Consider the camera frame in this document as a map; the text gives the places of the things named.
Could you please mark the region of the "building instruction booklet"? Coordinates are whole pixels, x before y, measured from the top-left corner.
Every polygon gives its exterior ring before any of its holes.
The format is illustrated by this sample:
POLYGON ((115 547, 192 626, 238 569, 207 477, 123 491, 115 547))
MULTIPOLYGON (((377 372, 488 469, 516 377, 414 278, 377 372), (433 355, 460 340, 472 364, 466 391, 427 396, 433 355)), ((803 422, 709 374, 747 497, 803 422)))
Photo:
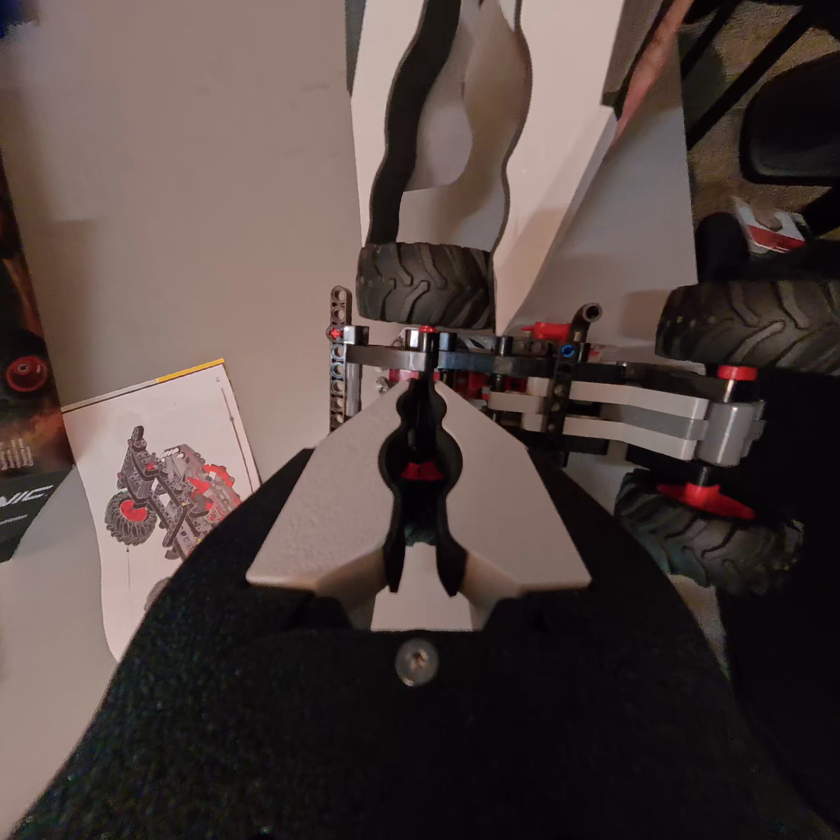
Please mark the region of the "building instruction booklet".
POLYGON ((120 660, 194 549, 260 486, 222 360, 62 409, 96 529, 101 614, 120 660))

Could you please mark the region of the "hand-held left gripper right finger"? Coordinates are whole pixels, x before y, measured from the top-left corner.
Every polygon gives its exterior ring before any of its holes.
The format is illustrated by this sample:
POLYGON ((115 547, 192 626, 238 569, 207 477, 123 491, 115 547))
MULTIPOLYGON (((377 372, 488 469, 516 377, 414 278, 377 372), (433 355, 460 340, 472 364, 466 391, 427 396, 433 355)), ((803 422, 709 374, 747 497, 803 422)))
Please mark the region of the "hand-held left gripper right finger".
POLYGON ((466 552, 458 592, 481 629, 496 605, 533 592, 582 590, 592 577, 526 447, 443 383, 442 428, 461 470, 446 496, 448 530, 466 552))

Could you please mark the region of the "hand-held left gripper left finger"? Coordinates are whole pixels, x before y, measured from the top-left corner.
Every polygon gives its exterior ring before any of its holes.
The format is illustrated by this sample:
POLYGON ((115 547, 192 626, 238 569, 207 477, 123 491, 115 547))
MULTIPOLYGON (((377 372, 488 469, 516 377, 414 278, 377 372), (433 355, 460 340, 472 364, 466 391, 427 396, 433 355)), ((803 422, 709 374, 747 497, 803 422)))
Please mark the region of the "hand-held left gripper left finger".
POLYGON ((315 448, 247 571, 250 585, 332 597, 353 627, 371 628, 394 502, 380 452, 402 424, 406 391, 394 386, 315 448))

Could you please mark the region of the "toothed LEGO dinosaur model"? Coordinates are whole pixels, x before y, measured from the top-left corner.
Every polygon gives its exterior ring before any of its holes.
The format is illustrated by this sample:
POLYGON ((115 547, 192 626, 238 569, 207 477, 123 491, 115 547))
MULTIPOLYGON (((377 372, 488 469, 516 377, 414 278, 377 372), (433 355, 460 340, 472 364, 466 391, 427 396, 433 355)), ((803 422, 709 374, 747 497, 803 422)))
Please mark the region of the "toothed LEGO dinosaur model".
POLYGON ((763 594, 800 559, 804 527, 724 474, 765 425, 766 371, 838 376, 838 242, 786 254, 712 253, 700 283, 669 293, 655 350, 662 364, 604 360, 587 341, 602 309, 535 322, 527 338, 464 334, 490 324, 485 253, 444 245, 362 249, 360 310, 406 326, 391 348, 366 344, 353 297, 330 291, 330 426, 361 409, 364 366, 385 393, 432 375, 525 445, 565 466, 573 452, 621 443, 637 466, 615 502, 618 521, 666 573, 734 595, 763 594))

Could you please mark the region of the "black office chair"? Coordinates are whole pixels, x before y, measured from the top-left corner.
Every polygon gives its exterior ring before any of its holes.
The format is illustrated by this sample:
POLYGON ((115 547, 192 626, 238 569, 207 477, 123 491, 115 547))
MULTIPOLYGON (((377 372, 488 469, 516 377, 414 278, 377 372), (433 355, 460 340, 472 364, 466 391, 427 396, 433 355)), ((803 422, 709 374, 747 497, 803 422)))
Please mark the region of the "black office chair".
MULTIPOLYGON (((742 2, 693 2, 685 23, 712 14, 711 22, 682 59, 681 75, 687 76, 714 35, 723 28, 742 2)), ((740 100, 748 89, 740 79, 760 80, 808 28, 829 33, 838 42, 838 2, 759 2, 798 6, 791 21, 763 48, 748 68, 730 85, 740 85, 740 100)), ((741 219, 731 213, 712 213, 700 221, 695 234, 698 281, 712 282, 764 277, 772 272, 762 263, 797 266, 801 277, 838 279, 838 51, 807 60, 766 81, 752 97, 740 129, 738 162, 745 179, 759 186, 827 187, 820 197, 799 213, 797 226, 803 241, 784 253, 765 250, 750 253, 750 242, 741 219)))

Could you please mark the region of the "grey desk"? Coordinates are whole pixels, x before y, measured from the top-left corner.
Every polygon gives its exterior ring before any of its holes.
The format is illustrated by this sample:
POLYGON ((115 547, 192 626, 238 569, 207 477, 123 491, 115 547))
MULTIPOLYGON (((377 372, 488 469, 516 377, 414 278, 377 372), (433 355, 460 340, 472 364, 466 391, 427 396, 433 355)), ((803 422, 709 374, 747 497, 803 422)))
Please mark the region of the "grey desk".
MULTIPOLYGON (((327 431, 324 312, 361 246, 342 2, 39 2, 2 45, 2 147, 60 399, 224 359, 263 480, 327 431)), ((679 69, 529 305, 653 340, 695 278, 679 69)), ((116 666, 73 471, 2 563, 2 838, 116 666)))

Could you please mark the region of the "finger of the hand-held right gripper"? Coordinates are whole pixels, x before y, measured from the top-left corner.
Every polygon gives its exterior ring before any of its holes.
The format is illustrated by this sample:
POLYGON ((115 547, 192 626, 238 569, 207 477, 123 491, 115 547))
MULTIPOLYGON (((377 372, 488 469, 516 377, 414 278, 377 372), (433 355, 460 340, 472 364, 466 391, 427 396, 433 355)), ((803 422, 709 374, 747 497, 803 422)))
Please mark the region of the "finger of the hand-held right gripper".
POLYGON ((502 3, 523 50, 528 100, 502 170, 506 216, 493 250, 496 325, 512 325, 615 136, 614 110, 602 99, 623 6, 502 3))
POLYGON ((458 1, 364 2, 350 105, 366 244, 398 239, 424 106, 458 26, 458 1))

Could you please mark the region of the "black toy set box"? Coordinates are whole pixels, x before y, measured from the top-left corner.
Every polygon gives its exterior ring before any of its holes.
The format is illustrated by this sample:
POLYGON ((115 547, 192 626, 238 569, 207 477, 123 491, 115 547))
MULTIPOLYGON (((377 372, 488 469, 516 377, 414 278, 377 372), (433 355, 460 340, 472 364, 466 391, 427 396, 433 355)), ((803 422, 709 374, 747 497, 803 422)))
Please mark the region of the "black toy set box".
POLYGON ((5 169, 1 169, 1 561, 74 458, 5 169))

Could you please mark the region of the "red and white packet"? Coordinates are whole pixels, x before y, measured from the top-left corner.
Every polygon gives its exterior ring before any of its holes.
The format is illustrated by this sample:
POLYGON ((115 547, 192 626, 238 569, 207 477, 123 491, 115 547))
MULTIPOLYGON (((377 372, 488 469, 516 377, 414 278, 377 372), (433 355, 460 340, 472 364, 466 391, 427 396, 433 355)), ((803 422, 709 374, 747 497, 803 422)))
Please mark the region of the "red and white packet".
POLYGON ((811 235, 801 213, 753 205, 739 196, 731 202, 751 256, 790 253, 804 247, 811 235))

